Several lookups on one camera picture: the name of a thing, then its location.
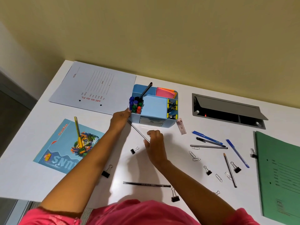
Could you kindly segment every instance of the blue marker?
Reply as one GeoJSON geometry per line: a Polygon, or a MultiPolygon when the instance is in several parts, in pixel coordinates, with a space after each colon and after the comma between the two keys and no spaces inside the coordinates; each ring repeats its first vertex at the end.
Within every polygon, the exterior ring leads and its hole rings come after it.
{"type": "Polygon", "coordinates": [[[133,101],[129,102],[129,109],[132,110],[132,106],[133,106],[133,101]]]}
{"type": "Polygon", "coordinates": [[[221,143],[221,142],[219,142],[219,141],[217,141],[217,140],[214,140],[214,139],[212,139],[212,138],[210,138],[210,137],[208,137],[208,136],[205,136],[205,135],[202,134],[202,133],[193,131],[193,134],[195,134],[195,135],[197,135],[197,136],[200,136],[200,137],[203,137],[203,138],[205,138],[205,139],[211,140],[211,141],[213,141],[213,142],[215,142],[215,143],[217,143],[217,144],[220,144],[220,145],[223,144],[223,143],[221,143]]]}
{"type": "Polygon", "coordinates": [[[234,152],[238,155],[238,157],[242,160],[242,162],[245,164],[245,166],[247,168],[250,168],[249,165],[246,163],[246,161],[242,158],[242,156],[238,153],[238,151],[235,149],[234,145],[230,142],[230,140],[226,140],[227,143],[232,147],[232,149],[234,150],[234,152]]]}

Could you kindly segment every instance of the red sleeve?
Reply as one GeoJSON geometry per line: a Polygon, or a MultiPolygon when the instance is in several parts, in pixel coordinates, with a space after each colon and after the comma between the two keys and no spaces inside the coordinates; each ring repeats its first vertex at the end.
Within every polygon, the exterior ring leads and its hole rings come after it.
{"type": "Polygon", "coordinates": [[[81,220],[50,214],[40,208],[29,210],[21,219],[19,225],[79,225],[81,220]]]}
{"type": "Polygon", "coordinates": [[[239,208],[224,225],[259,225],[245,209],[239,208]]]}

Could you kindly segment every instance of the white table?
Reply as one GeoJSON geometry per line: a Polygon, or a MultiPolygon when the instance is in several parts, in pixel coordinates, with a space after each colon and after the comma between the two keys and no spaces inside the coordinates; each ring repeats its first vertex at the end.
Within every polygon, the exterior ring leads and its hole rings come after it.
{"type": "MultiPolygon", "coordinates": [[[[65,176],[65,174],[57,170],[33,162],[35,156],[65,118],[72,120],[74,116],[77,116],[81,124],[102,132],[107,131],[111,119],[110,115],[48,102],[48,99],[60,85],[72,63],[72,61],[67,60],[63,63],[2,155],[0,159],[0,197],[40,202],[65,176]]],[[[219,196],[233,208],[245,208],[260,224],[281,224],[265,218],[261,214],[257,166],[256,160],[250,158],[250,148],[254,148],[253,131],[256,130],[300,146],[300,138],[298,136],[300,109],[139,75],[137,75],[135,83],[148,85],[149,82],[153,82],[153,85],[156,87],[171,88],[178,91],[179,117],[183,120],[187,134],[181,135],[176,124],[171,128],[151,127],[140,124],[135,124],[135,126],[144,135],[150,129],[159,129],[164,134],[168,159],[211,191],[216,192],[219,190],[221,192],[219,196]],[[266,130],[194,117],[192,115],[192,93],[259,106],[261,112],[269,119],[265,121],[266,130]],[[225,144],[225,139],[230,139],[250,168],[245,167],[231,148],[191,149],[190,144],[199,144],[196,136],[191,133],[194,130],[225,144]],[[189,150],[192,150],[195,155],[201,158],[201,161],[193,162],[188,152],[189,150]],[[234,188],[232,181],[224,174],[227,171],[227,167],[223,158],[223,152],[226,152],[229,162],[233,161],[242,169],[240,173],[234,173],[238,188],[234,188]],[[206,175],[203,168],[204,165],[212,171],[211,175],[206,175]],[[216,173],[223,179],[223,182],[218,181],[215,177],[216,173]]],[[[183,200],[175,203],[171,202],[172,191],[170,188],[139,187],[122,184],[123,181],[168,184],[163,175],[152,166],[144,149],[143,138],[130,125],[127,125],[108,162],[108,164],[113,165],[111,175],[108,179],[101,177],[100,183],[96,186],[88,203],[88,207],[97,208],[132,198],[137,198],[141,201],[153,199],[179,207],[193,216],[183,200]],[[135,149],[136,147],[140,149],[136,154],[132,155],[130,149],[135,149]]],[[[78,183],[78,186],[70,186],[70,191],[73,191],[74,194],[80,194],[84,189],[81,189],[80,183],[78,183]]]]}

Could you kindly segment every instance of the beige wall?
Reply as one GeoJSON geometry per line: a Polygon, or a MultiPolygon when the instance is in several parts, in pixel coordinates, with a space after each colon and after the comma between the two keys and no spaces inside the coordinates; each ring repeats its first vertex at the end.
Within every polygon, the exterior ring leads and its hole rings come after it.
{"type": "Polygon", "coordinates": [[[300,108],[300,0],[0,0],[0,20],[49,77],[79,60],[300,108]]]}
{"type": "Polygon", "coordinates": [[[39,99],[51,78],[0,22],[0,71],[39,99]]]}

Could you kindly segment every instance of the green folder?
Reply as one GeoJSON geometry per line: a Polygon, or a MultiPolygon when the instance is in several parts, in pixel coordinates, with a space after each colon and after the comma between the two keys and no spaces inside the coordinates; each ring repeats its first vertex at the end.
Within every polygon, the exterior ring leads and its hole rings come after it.
{"type": "Polygon", "coordinates": [[[300,224],[300,147],[256,132],[263,216],[300,224]]]}

